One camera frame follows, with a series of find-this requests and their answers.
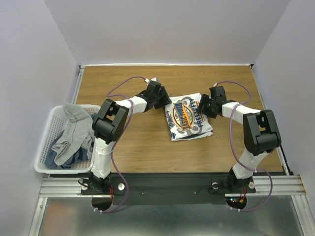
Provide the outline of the white tank top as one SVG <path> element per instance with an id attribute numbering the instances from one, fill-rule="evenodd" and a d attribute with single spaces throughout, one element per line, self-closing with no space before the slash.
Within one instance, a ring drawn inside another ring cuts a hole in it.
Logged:
<path id="1" fill-rule="evenodd" d="M 170 98 L 164 107 L 171 141 L 194 140 L 213 135 L 213 128 L 206 115 L 198 111 L 200 93 Z"/>

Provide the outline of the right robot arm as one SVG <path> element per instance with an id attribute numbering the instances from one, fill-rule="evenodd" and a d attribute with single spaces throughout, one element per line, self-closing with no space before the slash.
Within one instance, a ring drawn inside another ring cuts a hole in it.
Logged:
<path id="1" fill-rule="evenodd" d="M 214 85 L 209 90 L 210 95 L 201 95 L 198 111 L 209 118 L 217 116 L 229 118 L 230 145 L 237 162 L 227 175 L 226 187 L 230 193 L 248 190 L 260 162 L 281 146 L 282 139 L 274 112 L 252 109 L 246 107 L 244 103 L 227 100 L 223 86 Z M 243 126 L 245 149 L 240 158 L 236 156 L 234 149 L 233 121 Z"/>

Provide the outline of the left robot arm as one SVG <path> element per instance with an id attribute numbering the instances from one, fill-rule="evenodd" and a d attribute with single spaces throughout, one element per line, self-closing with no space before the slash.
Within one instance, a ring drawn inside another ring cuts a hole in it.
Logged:
<path id="1" fill-rule="evenodd" d="M 133 97 L 120 95 L 121 101 L 114 101 L 109 95 L 93 119 L 94 131 L 93 166 L 88 179 L 80 179 L 82 195 L 102 195 L 113 192 L 110 183 L 113 151 L 117 141 L 130 123 L 131 117 L 152 108 L 159 109 L 171 103 L 164 86 L 155 79 L 147 80 L 145 90 Z"/>

